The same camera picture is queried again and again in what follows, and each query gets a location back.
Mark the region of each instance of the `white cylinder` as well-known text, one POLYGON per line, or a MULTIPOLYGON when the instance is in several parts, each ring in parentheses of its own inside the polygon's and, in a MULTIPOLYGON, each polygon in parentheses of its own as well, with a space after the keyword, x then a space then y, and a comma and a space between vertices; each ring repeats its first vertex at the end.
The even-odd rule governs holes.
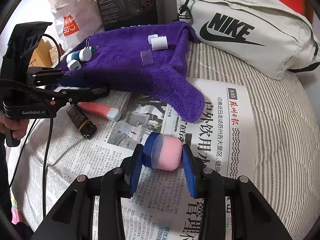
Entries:
POLYGON ((167 37, 157 37, 151 39, 152 50, 168 49, 167 37))
POLYGON ((157 37, 158 37, 158 34, 149 35, 149 36, 148 36, 149 44, 151 44, 151 39, 152 39, 152 38, 157 38, 157 37))
POLYGON ((71 61, 68 63, 68 69, 70 69, 70 70, 81 69, 80 62, 77 61, 76 59, 71 60, 71 61))

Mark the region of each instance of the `blue lid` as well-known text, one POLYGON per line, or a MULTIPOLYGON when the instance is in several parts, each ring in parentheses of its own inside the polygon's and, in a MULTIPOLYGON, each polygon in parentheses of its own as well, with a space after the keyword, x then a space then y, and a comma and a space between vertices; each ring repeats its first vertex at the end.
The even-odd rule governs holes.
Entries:
POLYGON ((152 153, 152 147, 156 140, 156 138, 160 135, 160 133, 152 132, 149 134, 144 147, 143 147, 143 155, 142 155, 142 163, 143 166, 151 168, 152 169, 152 163, 151 163, 151 153, 152 153))

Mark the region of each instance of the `plastic bag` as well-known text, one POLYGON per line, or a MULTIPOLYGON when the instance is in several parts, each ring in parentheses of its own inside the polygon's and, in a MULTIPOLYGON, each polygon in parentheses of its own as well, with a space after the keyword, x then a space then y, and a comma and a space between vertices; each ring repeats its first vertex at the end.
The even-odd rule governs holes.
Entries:
POLYGON ((64 51, 70 51, 102 26, 95 0, 49 0, 64 51))

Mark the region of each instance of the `pink tube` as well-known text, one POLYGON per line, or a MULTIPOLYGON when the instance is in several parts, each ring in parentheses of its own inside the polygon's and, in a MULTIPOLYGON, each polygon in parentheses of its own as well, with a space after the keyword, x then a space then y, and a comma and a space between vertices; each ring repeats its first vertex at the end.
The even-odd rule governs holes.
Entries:
POLYGON ((94 102, 79 102, 78 106, 89 114, 94 114, 110 121, 118 121, 121 117, 121 111, 115 107, 104 106, 94 102))

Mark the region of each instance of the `black clip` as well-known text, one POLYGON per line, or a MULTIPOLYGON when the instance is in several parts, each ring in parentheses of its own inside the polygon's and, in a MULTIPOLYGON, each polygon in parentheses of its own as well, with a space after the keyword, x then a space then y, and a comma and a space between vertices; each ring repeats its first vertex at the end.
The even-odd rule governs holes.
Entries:
POLYGON ((187 19, 187 20, 190 20, 192 18, 192 14, 191 14, 191 11, 190 9, 188 8, 188 3, 189 3, 190 0, 186 0, 186 2, 180 6, 179 8, 179 12, 178 12, 178 15, 177 15, 177 18, 178 19, 187 19))

